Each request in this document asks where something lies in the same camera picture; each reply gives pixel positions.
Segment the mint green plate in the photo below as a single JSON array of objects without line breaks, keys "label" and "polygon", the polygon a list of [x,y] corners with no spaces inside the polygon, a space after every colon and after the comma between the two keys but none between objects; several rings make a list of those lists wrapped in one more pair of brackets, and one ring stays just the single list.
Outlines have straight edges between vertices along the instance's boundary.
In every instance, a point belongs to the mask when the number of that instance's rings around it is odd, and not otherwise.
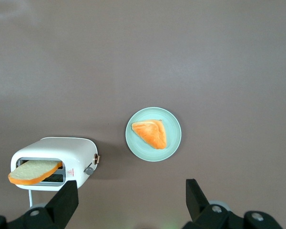
[{"label": "mint green plate", "polygon": [[[167,141],[165,149],[154,149],[132,130],[132,123],[148,119],[162,120]],[[176,152],[181,141],[181,127],[169,111],[159,107],[147,107],[131,117],[126,126],[125,136],[127,145],[133,154],[142,160],[156,162],[165,160]]]}]

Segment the bread slice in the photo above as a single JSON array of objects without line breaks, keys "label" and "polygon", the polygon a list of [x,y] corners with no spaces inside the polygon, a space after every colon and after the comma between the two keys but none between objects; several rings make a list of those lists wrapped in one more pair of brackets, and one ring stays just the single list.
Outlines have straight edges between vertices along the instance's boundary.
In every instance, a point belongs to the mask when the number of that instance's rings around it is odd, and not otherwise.
[{"label": "bread slice", "polygon": [[31,160],[17,167],[8,177],[15,185],[34,185],[51,176],[61,166],[61,161]]},{"label": "bread slice", "polygon": [[133,131],[155,149],[166,148],[166,132],[162,120],[149,119],[132,123]]}]

